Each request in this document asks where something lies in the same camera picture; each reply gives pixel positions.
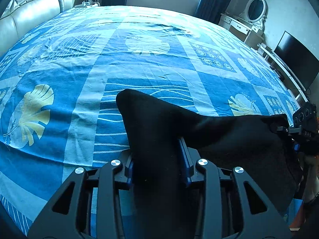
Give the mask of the right hand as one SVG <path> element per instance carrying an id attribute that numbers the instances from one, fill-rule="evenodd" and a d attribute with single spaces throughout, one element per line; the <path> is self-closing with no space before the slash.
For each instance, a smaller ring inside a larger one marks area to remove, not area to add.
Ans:
<path id="1" fill-rule="evenodd" d="M 309 203 L 318 194 L 318 156 L 306 156 L 304 162 L 308 167 L 308 174 L 303 193 L 303 202 Z"/>

